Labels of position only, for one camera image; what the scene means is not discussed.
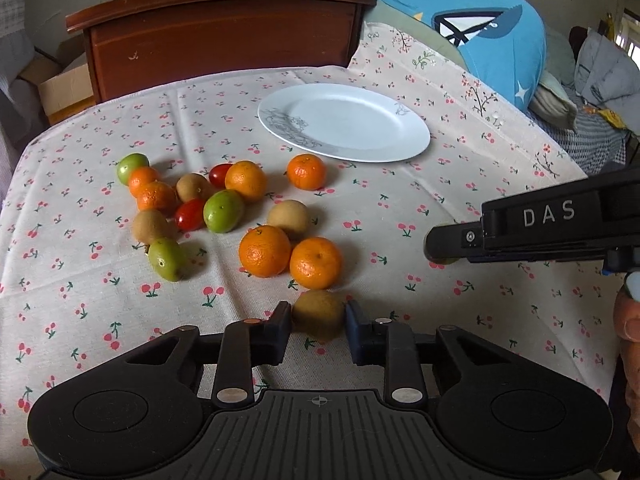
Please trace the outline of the right hand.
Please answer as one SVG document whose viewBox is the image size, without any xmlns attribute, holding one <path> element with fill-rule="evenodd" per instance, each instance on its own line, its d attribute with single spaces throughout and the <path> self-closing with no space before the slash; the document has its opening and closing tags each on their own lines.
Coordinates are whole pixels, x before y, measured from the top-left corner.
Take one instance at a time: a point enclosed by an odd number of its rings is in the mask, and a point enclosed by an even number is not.
<svg viewBox="0 0 640 480">
<path fill-rule="evenodd" d="M 630 409 L 628 432 L 636 450 L 639 449 L 640 408 L 639 408 L 639 368 L 640 368 L 640 304 L 639 272 L 629 273 L 625 283 L 617 293 L 613 323 L 620 338 L 620 356 L 623 360 L 626 377 L 625 400 Z"/>
</svg>

